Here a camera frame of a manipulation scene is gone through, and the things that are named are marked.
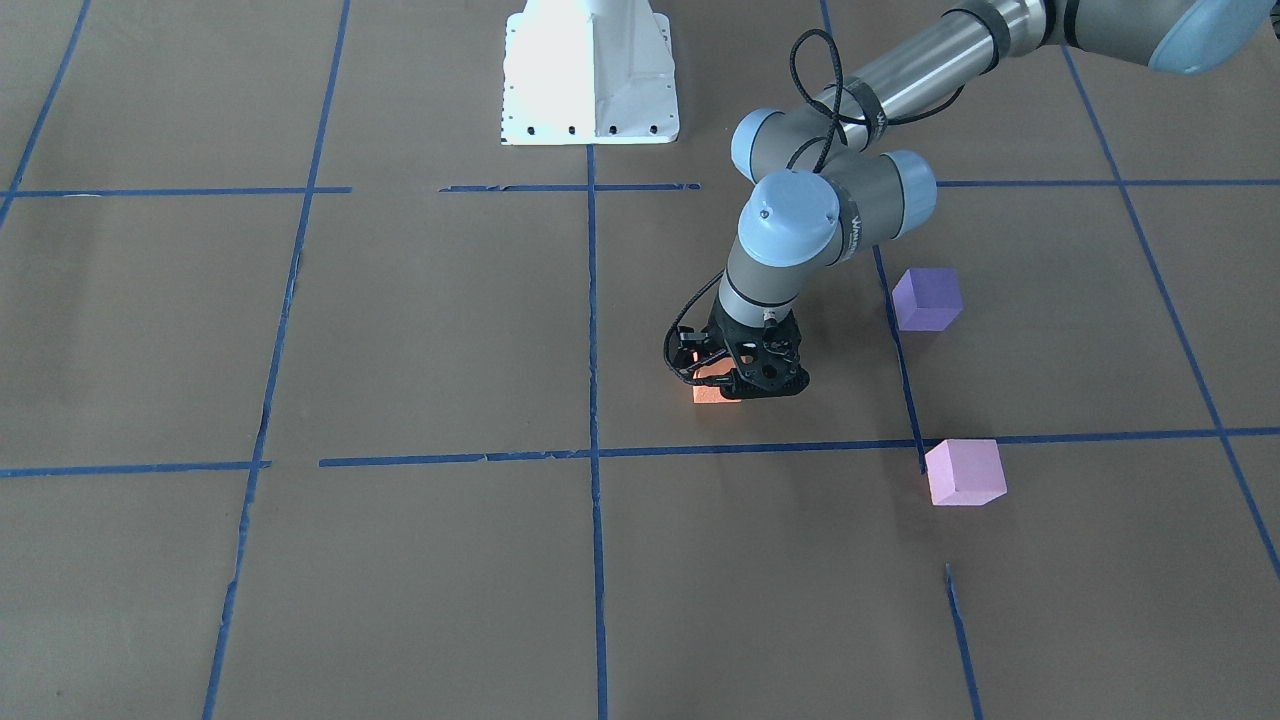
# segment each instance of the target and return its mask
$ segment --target pink cube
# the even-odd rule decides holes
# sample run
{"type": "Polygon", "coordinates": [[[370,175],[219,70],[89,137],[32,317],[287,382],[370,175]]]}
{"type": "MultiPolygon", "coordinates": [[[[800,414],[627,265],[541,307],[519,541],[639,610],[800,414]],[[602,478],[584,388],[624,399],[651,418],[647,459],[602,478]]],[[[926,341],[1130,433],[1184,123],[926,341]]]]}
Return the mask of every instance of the pink cube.
{"type": "Polygon", "coordinates": [[[924,462],[933,505],[987,505],[1009,492],[993,439],[945,439],[924,462]]]}
{"type": "Polygon", "coordinates": [[[900,331],[942,332],[961,310],[960,275],[952,268],[911,268],[893,287],[900,331]]]}

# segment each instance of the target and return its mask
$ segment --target blue tape line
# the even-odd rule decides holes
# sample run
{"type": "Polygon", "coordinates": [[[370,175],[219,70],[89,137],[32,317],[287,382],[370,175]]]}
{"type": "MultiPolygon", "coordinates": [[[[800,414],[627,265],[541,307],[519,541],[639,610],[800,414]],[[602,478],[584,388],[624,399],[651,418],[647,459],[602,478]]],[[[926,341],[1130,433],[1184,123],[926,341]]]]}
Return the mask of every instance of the blue tape line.
{"type": "Polygon", "coordinates": [[[379,465],[452,465],[458,462],[513,462],[524,460],[580,460],[589,450],[540,450],[526,452],[457,452],[451,455],[385,455],[379,457],[325,457],[321,468],[371,468],[379,465]]]}
{"type": "Polygon", "coordinates": [[[1111,181],[938,181],[938,187],[1115,187],[1111,181]]]}
{"type": "Polygon", "coordinates": [[[1097,133],[1098,142],[1102,145],[1102,154],[1106,155],[1107,164],[1111,165],[1111,174],[1115,176],[1116,182],[1120,183],[1120,195],[1124,199],[1125,209],[1129,213],[1129,220],[1133,223],[1134,232],[1138,233],[1138,242],[1142,245],[1142,252],[1147,258],[1147,265],[1151,268],[1151,274],[1156,281],[1156,287],[1160,290],[1160,297],[1165,301],[1165,310],[1169,311],[1169,319],[1172,320],[1174,331],[1178,333],[1178,341],[1181,343],[1183,352],[1187,355],[1187,361],[1192,366],[1192,374],[1196,377],[1196,384],[1199,387],[1201,397],[1204,400],[1204,407],[1208,409],[1210,418],[1213,420],[1213,428],[1217,430],[1219,438],[1222,442],[1222,450],[1226,451],[1228,460],[1231,464],[1231,470],[1235,473],[1236,483],[1240,486],[1240,493],[1244,496],[1244,502],[1249,509],[1249,514],[1253,516],[1253,525],[1257,528],[1258,537],[1262,539],[1262,546],[1266,548],[1267,557],[1271,560],[1271,569],[1275,571],[1276,579],[1280,579],[1280,556],[1276,555],[1275,543],[1271,541],[1271,533],[1267,532],[1266,523],[1262,520],[1262,514],[1258,512],[1257,503],[1253,501],[1253,492],[1249,489],[1249,483],[1244,478],[1244,471],[1235,460],[1235,451],[1231,448],[1230,437],[1228,436],[1226,428],[1222,425],[1222,418],[1217,411],[1217,405],[1213,402],[1213,396],[1208,391],[1208,383],[1204,380],[1204,374],[1201,372],[1199,363],[1196,360],[1196,354],[1192,351],[1192,343],[1187,337],[1187,331],[1183,328],[1183,322],[1178,316],[1178,309],[1174,306],[1172,296],[1169,293],[1169,287],[1165,284],[1165,278],[1156,263],[1156,255],[1151,250],[1151,242],[1147,240],[1147,232],[1142,227],[1142,220],[1138,219],[1138,210],[1134,208],[1133,199],[1129,196],[1129,190],[1121,179],[1120,167],[1116,164],[1115,156],[1111,154],[1111,145],[1107,142],[1106,133],[1102,132],[1102,123],[1098,120],[1098,115],[1093,110],[1093,102],[1089,101],[1089,94],[1084,90],[1084,81],[1080,79],[1080,72],[1075,67],[1075,60],[1071,59],[1071,54],[1068,51],[1065,45],[1062,46],[1062,58],[1066,60],[1068,69],[1071,70],[1071,79],[1075,81],[1075,88],[1080,94],[1080,100],[1084,101],[1084,109],[1089,114],[1089,122],[1093,123],[1093,131],[1097,133]]]}
{"type": "MultiPolygon", "coordinates": [[[[1151,439],[1194,439],[1216,438],[1217,430],[1134,430],[1119,433],[1062,433],[1038,436],[1000,436],[996,442],[1000,445],[1055,445],[1055,443],[1082,443],[1082,442],[1134,442],[1151,439]]],[[[932,445],[941,439],[929,439],[932,445]]]]}
{"type": "Polygon", "coordinates": [[[1240,487],[1240,495],[1244,496],[1244,505],[1249,509],[1249,515],[1253,518],[1253,524],[1258,529],[1258,537],[1262,538],[1262,547],[1267,551],[1267,559],[1271,560],[1271,570],[1276,574],[1276,579],[1280,580],[1280,555],[1276,555],[1275,542],[1271,539],[1271,533],[1267,532],[1267,525],[1262,520],[1262,512],[1258,510],[1258,503],[1253,500],[1253,491],[1249,489],[1249,482],[1244,479],[1244,469],[1240,468],[1240,461],[1235,457],[1235,448],[1231,447],[1231,441],[1228,439],[1226,433],[1219,438],[1222,443],[1222,450],[1226,452],[1226,461],[1231,465],[1231,473],[1235,474],[1235,484],[1240,487]]]}
{"type": "Polygon", "coordinates": [[[27,165],[31,164],[31,155],[36,151],[36,141],[40,140],[40,132],[45,128],[45,120],[49,119],[49,110],[54,106],[54,97],[58,96],[58,88],[63,86],[63,78],[67,77],[67,67],[72,61],[72,55],[76,53],[76,45],[79,44],[81,31],[84,29],[84,18],[88,17],[88,6],[91,0],[84,0],[81,4],[79,15],[76,17],[76,29],[72,31],[72,37],[67,42],[67,50],[63,53],[63,61],[58,64],[58,73],[54,74],[54,83],[49,87],[49,95],[45,96],[45,104],[40,108],[40,114],[36,115],[36,126],[31,128],[31,136],[27,137],[27,147],[22,151],[22,160],[18,161],[18,169],[13,173],[13,181],[9,182],[9,195],[4,199],[4,204],[0,205],[0,228],[4,227],[5,218],[9,217],[9,208],[13,206],[14,196],[13,193],[18,191],[22,184],[22,176],[27,173],[27,165]]]}
{"type": "Polygon", "coordinates": [[[451,184],[440,192],[672,192],[701,190],[701,183],[668,182],[653,184],[451,184]]]}
{"type": "Polygon", "coordinates": [[[586,146],[586,254],[588,254],[588,305],[589,356],[591,398],[591,551],[595,564],[595,702],[599,720],[609,717],[609,673],[604,628],[604,532],[600,518],[600,421],[599,421],[599,304],[596,283],[596,224],[595,224],[595,146],[586,146]]]}
{"type": "Polygon", "coordinates": [[[1276,187],[1280,178],[1124,181],[1129,187],[1276,187]]]}
{"type": "MultiPolygon", "coordinates": [[[[1160,439],[1201,439],[1216,438],[1219,432],[1212,428],[1187,430],[1130,430],[1115,433],[1059,433],[997,436],[1000,445],[1070,445],[1089,442],[1144,442],[1160,439]]],[[[1230,437],[1271,437],[1280,436],[1280,427],[1229,428],[1230,437]]],[[[925,448],[932,448],[943,438],[920,438],[925,448]]],[[[744,455],[758,452],[827,452],[859,450],[905,450],[918,448],[915,439],[865,439],[836,442],[777,442],[756,445],[687,445],[687,446],[649,446],[649,447],[605,447],[600,457],[663,457],[668,455],[744,455]]],[[[449,465],[458,462],[513,462],[526,460],[582,460],[591,456],[590,450],[535,450],[520,452],[458,452],[449,455],[385,455],[370,457],[326,457],[320,460],[320,468],[374,468],[384,465],[449,465]]]]}
{"type": "Polygon", "coordinates": [[[241,570],[244,565],[244,550],[250,529],[250,507],[257,493],[257,479],[261,470],[262,454],[266,448],[266,432],[271,424],[271,402],[275,398],[275,386],[280,375],[280,359],[284,356],[284,338],[289,328],[289,311],[293,307],[293,292],[298,283],[298,266],[302,260],[302,246],[306,241],[307,222],[311,215],[311,200],[315,197],[316,177],[320,173],[320,156],[324,152],[325,129],[329,124],[329,111],[333,106],[334,87],[338,85],[338,67],[342,63],[342,46],[347,36],[347,18],[351,14],[351,0],[343,0],[342,17],[338,20],[338,38],[333,47],[333,60],[329,65],[329,83],[325,87],[324,104],[320,108],[320,126],[316,128],[315,147],[311,151],[311,172],[307,174],[307,188],[302,196],[302,211],[298,215],[298,232],[293,240],[293,255],[289,259],[289,277],[284,284],[284,301],[280,306],[280,323],[275,331],[275,346],[271,350],[271,368],[266,377],[266,391],[262,395],[262,420],[259,424],[257,438],[253,442],[253,461],[244,486],[244,503],[241,506],[239,534],[236,542],[236,566],[232,580],[227,585],[223,600],[221,621],[218,626],[218,644],[214,650],[212,667],[209,671],[209,689],[205,694],[205,708],[201,717],[212,720],[214,706],[218,702],[218,687],[223,674],[223,661],[227,656],[227,639],[230,633],[232,618],[236,611],[236,594],[239,588],[241,570]]]}
{"type": "Polygon", "coordinates": [[[893,292],[888,287],[888,278],[884,275],[884,259],[879,246],[872,249],[876,256],[876,274],[881,279],[881,292],[884,293],[884,316],[888,318],[888,333],[893,338],[893,350],[897,352],[897,372],[902,377],[902,397],[906,400],[906,416],[911,421],[911,437],[915,438],[915,451],[919,454],[920,474],[925,471],[924,439],[920,437],[920,419],[915,413],[915,398],[911,395],[911,375],[906,370],[906,351],[902,350],[902,337],[897,333],[897,311],[893,309],[893,292]]]}
{"type": "MultiPolygon", "coordinates": [[[[138,190],[19,190],[14,197],[76,197],[82,195],[100,197],[188,197],[205,195],[305,195],[305,187],[159,187],[138,190]]],[[[316,195],[351,193],[349,186],[317,187],[316,195]]]]}
{"type": "Polygon", "coordinates": [[[1280,428],[1228,428],[1228,437],[1265,437],[1280,436],[1280,428]]]}
{"type": "Polygon", "coordinates": [[[668,447],[613,447],[600,457],[660,457],[667,455],[744,455],[755,452],[823,452],[836,450],[895,450],[916,447],[914,439],[868,439],[847,442],[777,442],[758,445],[691,445],[668,447]]]}
{"type": "Polygon", "coordinates": [[[822,8],[822,27],[827,29],[827,35],[836,35],[831,31],[831,10],[827,8],[827,0],[818,0],[818,5],[822,8]]]}
{"type": "Polygon", "coordinates": [[[982,720],[982,698],[978,696],[978,678],[973,673],[973,657],[969,655],[969,635],[964,630],[964,618],[960,615],[960,601],[956,598],[956,583],[951,575],[951,564],[946,564],[947,602],[951,605],[951,623],[956,628],[956,644],[960,646],[960,662],[964,664],[964,680],[969,685],[969,703],[973,706],[973,720],[982,720]]]}
{"type": "Polygon", "coordinates": [[[81,465],[70,468],[0,469],[0,478],[56,478],[65,475],[145,475],[156,473],[201,473],[248,470],[252,462],[156,462],[150,465],[81,465]]]}
{"type": "Polygon", "coordinates": [[[677,192],[681,190],[701,190],[703,184],[698,182],[672,182],[672,183],[657,183],[657,184],[598,184],[595,186],[596,192],[677,192]]]}

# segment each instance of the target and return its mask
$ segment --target white metal base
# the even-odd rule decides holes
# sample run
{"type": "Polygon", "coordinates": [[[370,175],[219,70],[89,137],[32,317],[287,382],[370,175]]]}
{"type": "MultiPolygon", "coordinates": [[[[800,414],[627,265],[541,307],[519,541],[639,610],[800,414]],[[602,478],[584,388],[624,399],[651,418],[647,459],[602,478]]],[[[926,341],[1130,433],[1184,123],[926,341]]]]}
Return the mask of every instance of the white metal base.
{"type": "Polygon", "coordinates": [[[671,22],[648,0],[530,0],[507,19],[504,145],[640,145],[680,135],[671,22]]]}

